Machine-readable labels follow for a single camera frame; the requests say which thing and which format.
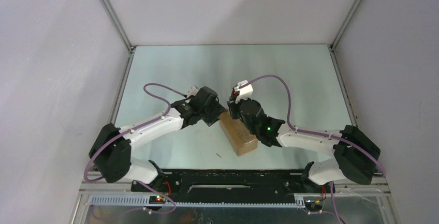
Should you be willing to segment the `brown cardboard express box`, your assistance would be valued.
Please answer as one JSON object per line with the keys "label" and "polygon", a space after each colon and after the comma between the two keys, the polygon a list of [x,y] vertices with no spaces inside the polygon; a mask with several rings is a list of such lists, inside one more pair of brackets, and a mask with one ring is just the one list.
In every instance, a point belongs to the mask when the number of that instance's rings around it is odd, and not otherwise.
{"label": "brown cardboard express box", "polygon": [[228,111],[219,116],[219,125],[237,156],[247,154],[258,147],[258,140],[240,120],[232,119]]}

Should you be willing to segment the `red black utility knife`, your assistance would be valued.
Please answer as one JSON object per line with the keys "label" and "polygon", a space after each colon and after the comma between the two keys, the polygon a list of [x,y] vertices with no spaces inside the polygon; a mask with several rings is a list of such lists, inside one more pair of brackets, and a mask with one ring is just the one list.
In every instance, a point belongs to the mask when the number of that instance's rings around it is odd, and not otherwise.
{"label": "red black utility knife", "polygon": [[232,92],[231,92],[230,99],[232,101],[235,101],[238,96],[239,96],[239,93],[235,89],[233,89]]}

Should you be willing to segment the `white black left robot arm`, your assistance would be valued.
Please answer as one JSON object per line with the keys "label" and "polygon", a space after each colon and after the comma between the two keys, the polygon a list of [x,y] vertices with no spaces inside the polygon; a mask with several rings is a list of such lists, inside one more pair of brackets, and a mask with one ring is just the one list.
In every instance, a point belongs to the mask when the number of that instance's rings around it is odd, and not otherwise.
{"label": "white black left robot arm", "polygon": [[191,87],[182,99],[170,103],[152,94],[167,107],[156,116],[124,127],[106,124],[89,151],[90,162],[86,169],[95,166],[101,176],[95,179],[84,176],[86,182],[105,180],[115,183],[121,179],[140,181],[151,191],[164,184],[162,171],[155,162],[142,161],[132,156],[134,150],[168,133],[182,130],[203,121],[212,126],[226,109],[220,104],[217,93],[209,87]]}

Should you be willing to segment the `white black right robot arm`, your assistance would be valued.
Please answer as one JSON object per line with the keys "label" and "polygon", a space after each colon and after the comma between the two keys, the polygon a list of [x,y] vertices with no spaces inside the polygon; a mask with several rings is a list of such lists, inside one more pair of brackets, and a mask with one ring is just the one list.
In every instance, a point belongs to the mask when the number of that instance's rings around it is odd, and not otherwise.
{"label": "white black right robot arm", "polygon": [[227,104],[232,119],[240,120],[263,145],[301,148],[328,156],[323,162],[311,161],[306,165],[301,178],[304,190],[314,192],[321,185],[342,179],[371,184],[381,150],[358,127],[309,131],[267,116],[256,100],[236,101],[230,97]]}

